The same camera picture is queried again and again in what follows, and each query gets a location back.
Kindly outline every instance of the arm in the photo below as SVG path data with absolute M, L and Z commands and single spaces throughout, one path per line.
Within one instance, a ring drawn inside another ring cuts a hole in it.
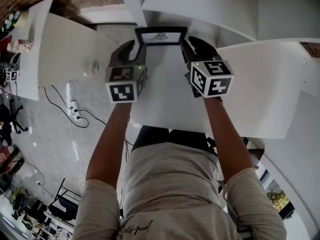
M 225 182 L 246 168 L 252 168 L 249 151 L 217 98 L 205 98 L 218 157 Z
M 91 157 L 86 181 L 99 180 L 117 189 L 131 105 L 120 103 L 114 107 Z
M 205 98 L 204 103 L 226 181 L 228 204 L 241 225 L 252 228 L 254 239 L 286 239 L 284 223 L 262 188 L 252 168 L 250 154 L 222 102 Z
M 115 106 L 95 147 L 76 215 L 74 240 L 111 240 L 120 228 L 116 188 L 130 111 L 131 103 Z

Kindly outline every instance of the small white object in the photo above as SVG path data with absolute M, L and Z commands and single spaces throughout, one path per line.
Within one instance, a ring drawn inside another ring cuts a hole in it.
M 96 68 L 87 69 L 85 72 L 83 72 L 83 76 L 84 77 L 93 77 L 97 73 L 98 73 L 98 70 Z
M 191 63 L 191 84 L 205 98 L 228 95 L 234 73 L 226 60 Z
M 108 67 L 105 87 L 110 102 L 113 104 L 137 102 L 145 87 L 146 78 L 144 65 Z

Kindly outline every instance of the white shelf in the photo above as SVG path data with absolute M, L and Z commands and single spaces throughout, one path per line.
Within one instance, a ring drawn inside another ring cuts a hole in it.
M 49 13 L 41 41 L 39 87 L 83 78 L 84 72 L 93 66 L 96 33 L 91 28 Z
M 320 0 L 258 0 L 258 40 L 320 39 Z
M 228 46 L 235 46 L 240 44 L 250 43 L 251 40 L 239 35 L 235 32 L 220 27 L 219 35 L 216 43 L 217 48 L 223 48 Z
M 190 17 L 233 31 L 252 41 L 257 40 L 257 0 L 144 0 L 142 9 Z
M 80 9 L 76 15 L 80 22 L 98 23 L 136 23 L 125 4 L 112 4 Z
M 152 19 L 152 12 L 143 11 L 142 0 L 123 0 L 138 26 L 147 27 Z
M 218 49 L 235 75 L 223 104 L 240 136 L 286 137 L 298 102 L 305 63 L 295 45 L 251 42 Z M 132 104 L 130 121 L 210 134 L 203 99 L 193 97 L 184 77 L 188 70 L 180 47 L 148 47 L 146 66 L 148 81 L 138 102 Z

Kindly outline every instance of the chair leg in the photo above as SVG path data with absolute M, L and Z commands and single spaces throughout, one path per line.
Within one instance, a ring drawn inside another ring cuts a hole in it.
M 12 121 L 12 124 L 13 124 L 13 127 L 14 127 L 14 130 L 17 134 L 21 134 L 21 131 L 17 129 L 17 121 Z
M 19 111 L 20 110 L 23 110 L 24 109 L 24 107 L 21 105 L 20 107 L 18 107 L 18 109 L 16 110 L 16 112 L 14 113 L 14 115 L 13 115 L 13 117 L 14 118 L 17 118 L 17 115 L 18 115 L 18 113 L 19 113 Z
M 13 125 L 14 125 L 14 128 L 15 128 L 15 130 L 17 131 L 17 127 L 16 126 L 18 126 L 23 132 L 27 132 L 28 131 L 28 128 L 26 127 L 26 128 L 23 128 L 22 126 L 21 126 L 21 124 L 20 123 L 18 123 L 18 121 L 14 121 L 13 122 Z
M 9 100 L 9 105 L 10 105 L 10 115 L 14 115 L 14 109 L 12 108 L 12 103 L 14 103 L 15 100 L 12 98 Z

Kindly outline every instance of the white wire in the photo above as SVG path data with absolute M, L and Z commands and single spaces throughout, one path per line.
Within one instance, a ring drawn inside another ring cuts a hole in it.
M 69 82 L 73 85 L 72 94 L 70 95 L 70 102 L 72 102 L 72 101 L 74 100 L 75 85 L 74 85 L 74 83 L 71 82 L 70 80 L 69 80 Z M 79 162 L 80 162 L 80 173 L 79 173 L 79 177 L 71 176 L 71 178 L 72 178 L 73 180 L 78 181 L 78 185 L 83 187 L 85 184 L 81 181 L 82 163 L 81 163 L 81 158 L 80 158 L 80 154 L 79 154 L 79 149 L 78 149 L 78 146 L 77 146 L 77 143 L 76 143 L 74 134 L 72 133 L 72 126 L 71 126 L 71 122 L 70 122 L 70 121 L 69 121 L 69 125 L 70 125 L 70 133 L 71 133 L 71 136 L 72 136 L 72 139 L 73 139 L 73 145 L 74 145 L 74 147 L 75 147 L 75 149 L 76 149 L 76 152 L 77 152 L 77 155 L 78 155 L 78 158 L 79 158 Z
M 73 145 L 75 146 L 75 149 L 76 149 L 76 152 L 78 154 L 78 158 L 79 158 L 79 162 L 80 162 L 80 173 L 79 173 L 79 177 L 76 177 L 76 176 L 71 176 L 71 178 L 73 180 L 76 180 L 78 181 L 78 185 L 83 187 L 85 184 L 81 181 L 81 175 L 82 175 L 82 163 L 81 163 L 81 158 L 80 158 L 80 154 L 79 154 L 79 150 L 78 150 L 78 146 L 77 146 L 77 143 L 76 143 L 76 140 L 75 140 L 75 137 L 72 133 L 72 127 L 71 127 L 71 122 L 69 121 L 69 124 L 70 124 L 70 133 L 71 133 L 71 136 L 73 138 Z

